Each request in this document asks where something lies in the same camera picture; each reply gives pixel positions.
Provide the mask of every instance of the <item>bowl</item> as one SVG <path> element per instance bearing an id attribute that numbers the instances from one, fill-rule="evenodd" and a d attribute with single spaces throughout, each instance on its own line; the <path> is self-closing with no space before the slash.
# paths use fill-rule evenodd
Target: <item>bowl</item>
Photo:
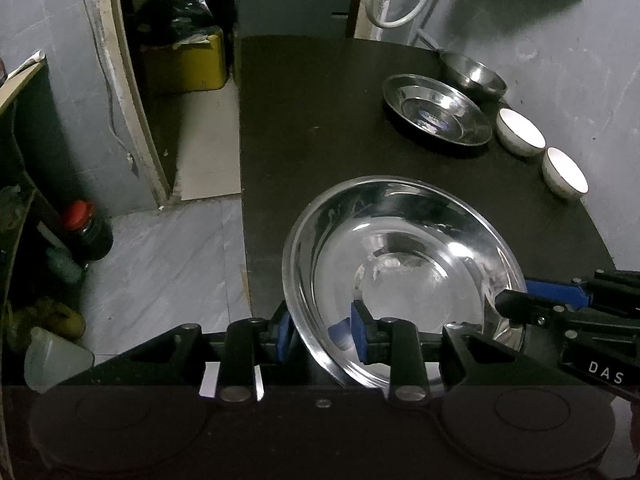
<path id="1" fill-rule="evenodd" d="M 382 85 L 386 104 L 427 136 L 459 146 L 482 146 L 492 130 L 480 108 L 463 93 L 421 75 L 389 76 Z"/>
<path id="2" fill-rule="evenodd" d="M 589 190 L 587 179 L 578 165 L 557 148 L 546 150 L 542 175 L 551 191 L 567 200 L 576 200 Z"/>
<path id="3" fill-rule="evenodd" d="M 494 309 L 505 288 L 526 291 L 495 229 L 453 195 L 423 182 L 367 176 L 322 193 L 287 238 L 282 283 L 310 354 L 339 383 L 386 388 L 389 367 L 364 365 L 350 333 L 351 303 L 441 333 L 468 322 L 512 348 L 523 329 Z M 437 366 L 431 384 L 440 381 Z"/>
<path id="4" fill-rule="evenodd" d="M 495 118 L 498 138 L 514 155 L 534 156 L 545 149 L 545 137 L 535 124 L 510 108 L 501 108 Z"/>
<path id="5" fill-rule="evenodd" d="M 507 83 L 493 70 L 457 52 L 438 53 L 442 80 L 475 102 L 497 101 L 507 91 Z"/>

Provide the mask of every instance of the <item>dark tabletop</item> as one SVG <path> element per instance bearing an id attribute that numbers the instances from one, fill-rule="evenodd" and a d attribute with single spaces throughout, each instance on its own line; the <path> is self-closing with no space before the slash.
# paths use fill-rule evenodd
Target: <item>dark tabletop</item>
<path id="1" fill-rule="evenodd" d="M 302 210 L 331 186 L 387 174 L 440 187 L 477 209 L 527 277 L 569 281 L 613 269 L 580 202 L 546 187 L 540 159 L 510 155 L 495 138 L 471 158 L 420 145 L 382 106 L 396 73 L 438 77 L 434 52 L 366 40 L 293 36 L 241 44 L 242 213 L 252 311 L 270 317 L 284 298 L 282 248 Z"/>

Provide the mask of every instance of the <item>screw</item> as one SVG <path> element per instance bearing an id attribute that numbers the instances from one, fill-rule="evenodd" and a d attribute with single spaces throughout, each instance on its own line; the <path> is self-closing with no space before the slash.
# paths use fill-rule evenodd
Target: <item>screw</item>
<path id="1" fill-rule="evenodd" d="M 220 390 L 220 398 L 225 402 L 245 402 L 251 397 L 251 391 L 245 386 L 225 386 Z"/>
<path id="2" fill-rule="evenodd" d="M 427 396 L 427 392 L 421 386 L 398 386 L 395 393 L 403 402 L 419 402 Z"/>
<path id="3" fill-rule="evenodd" d="M 316 400 L 316 407 L 317 408 L 330 408 L 331 407 L 331 401 L 329 399 L 318 399 L 318 400 Z"/>

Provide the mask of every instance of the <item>beige floor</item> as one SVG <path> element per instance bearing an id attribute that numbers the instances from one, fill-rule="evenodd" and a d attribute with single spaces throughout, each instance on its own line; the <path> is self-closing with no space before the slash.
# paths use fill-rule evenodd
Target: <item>beige floor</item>
<path id="1" fill-rule="evenodd" d="M 238 88 L 166 98 L 165 113 L 177 123 L 177 174 L 174 196 L 194 200 L 240 193 Z"/>

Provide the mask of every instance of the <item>yellow box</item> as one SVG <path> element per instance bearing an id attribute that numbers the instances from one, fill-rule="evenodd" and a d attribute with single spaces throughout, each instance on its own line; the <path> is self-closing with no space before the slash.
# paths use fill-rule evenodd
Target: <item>yellow box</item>
<path id="1" fill-rule="evenodd" d="M 142 57 L 153 94 L 217 90 L 226 82 L 222 31 L 208 36 L 205 43 L 148 48 Z"/>

